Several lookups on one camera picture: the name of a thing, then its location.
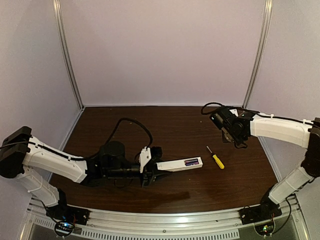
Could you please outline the yellow handled screwdriver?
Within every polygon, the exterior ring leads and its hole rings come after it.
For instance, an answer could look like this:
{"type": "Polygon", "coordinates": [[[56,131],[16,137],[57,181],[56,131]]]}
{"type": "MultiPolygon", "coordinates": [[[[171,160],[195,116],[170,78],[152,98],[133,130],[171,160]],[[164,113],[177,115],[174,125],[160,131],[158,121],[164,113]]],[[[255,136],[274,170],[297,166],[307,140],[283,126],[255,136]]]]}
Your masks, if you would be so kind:
{"type": "Polygon", "coordinates": [[[206,146],[207,150],[210,152],[211,157],[214,159],[215,163],[218,165],[218,167],[223,170],[225,168],[225,165],[222,163],[222,161],[218,158],[218,156],[210,149],[210,147],[206,146]]]}

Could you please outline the white remote control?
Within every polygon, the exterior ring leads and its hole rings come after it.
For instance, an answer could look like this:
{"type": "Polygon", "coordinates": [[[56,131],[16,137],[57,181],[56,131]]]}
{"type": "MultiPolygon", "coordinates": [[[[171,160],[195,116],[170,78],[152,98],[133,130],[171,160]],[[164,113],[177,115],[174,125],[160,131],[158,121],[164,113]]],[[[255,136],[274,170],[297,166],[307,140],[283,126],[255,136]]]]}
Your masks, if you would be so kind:
{"type": "Polygon", "coordinates": [[[192,157],[192,158],[157,162],[156,165],[157,165],[157,169],[160,171],[180,172],[180,171],[201,168],[203,166],[203,161],[201,157],[192,157]],[[195,158],[198,158],[200,163],[199,165],[185,166],[185,162],[184,162],[185,160],[195,159],[195,158]]]}

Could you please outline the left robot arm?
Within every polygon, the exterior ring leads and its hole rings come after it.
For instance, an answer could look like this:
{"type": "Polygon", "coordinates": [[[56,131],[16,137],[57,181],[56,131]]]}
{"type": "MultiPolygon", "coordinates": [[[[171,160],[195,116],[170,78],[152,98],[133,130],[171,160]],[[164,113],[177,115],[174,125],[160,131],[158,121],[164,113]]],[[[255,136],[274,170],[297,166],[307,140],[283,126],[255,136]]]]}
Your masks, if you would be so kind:
{"type": "Polygon", "coordinates": [[[47,215],[57,220],[73,220],[77,215],[67,204],[66,194],[53,187],[34,171],[34,167],[63,176],[86,187],[98,187],[104,180],[139,179],[146,187],[157,179],[170,175],[159,170],[161,147],[144,147],[138,153],[139,162],[126,159],[125,145],[108,141],[89,157],[70,155],[39,141],[31,128],[23,126],[8,136],[0,147],[0,175],[17,179],[46,208],[47,215]]]}

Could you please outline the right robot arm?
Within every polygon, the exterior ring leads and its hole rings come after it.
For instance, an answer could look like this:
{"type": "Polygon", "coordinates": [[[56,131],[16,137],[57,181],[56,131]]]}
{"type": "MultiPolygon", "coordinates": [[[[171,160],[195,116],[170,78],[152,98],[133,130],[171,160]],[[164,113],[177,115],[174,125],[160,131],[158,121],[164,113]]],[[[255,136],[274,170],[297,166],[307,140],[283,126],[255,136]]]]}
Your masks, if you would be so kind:
{"type": "Polygon", "coordinates": [[[281,180],[260,201],[264,212],[272,212],[287,197],[320,176],[320,119],[296,120],[244,110],[236,114],[223,106],[211,116],[226,141],[246,148],[257,137],[265,148],[281,180]]]}

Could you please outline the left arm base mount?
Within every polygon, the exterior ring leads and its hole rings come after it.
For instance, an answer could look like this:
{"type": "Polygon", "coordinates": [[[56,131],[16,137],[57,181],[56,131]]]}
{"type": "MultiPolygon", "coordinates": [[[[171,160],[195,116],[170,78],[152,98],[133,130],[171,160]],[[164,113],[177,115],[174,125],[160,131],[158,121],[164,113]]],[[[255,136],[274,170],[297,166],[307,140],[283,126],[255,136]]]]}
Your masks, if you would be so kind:
{"type": "Polygon", "coordinates": [[[46,207],[48,217],[52,217],[55,220],[66,221],[77,225],[85,226],[89,220],[91,211],[85,208],[79,208],[74,206],[56,205],[52,207],[46,207]]]}

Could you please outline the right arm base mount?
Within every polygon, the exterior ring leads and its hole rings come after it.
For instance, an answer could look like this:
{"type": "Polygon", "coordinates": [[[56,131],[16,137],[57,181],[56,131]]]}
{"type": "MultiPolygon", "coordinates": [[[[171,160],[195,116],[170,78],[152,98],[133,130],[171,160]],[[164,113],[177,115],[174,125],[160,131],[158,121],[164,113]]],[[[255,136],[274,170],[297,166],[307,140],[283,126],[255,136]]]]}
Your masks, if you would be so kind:
{"type": "Polygon", "coordinates": [[[243,225],[266,221],[282,215],[280,205],[273,202],[261,203],[256,206],[245,206],[238,212],[243,225]]]}

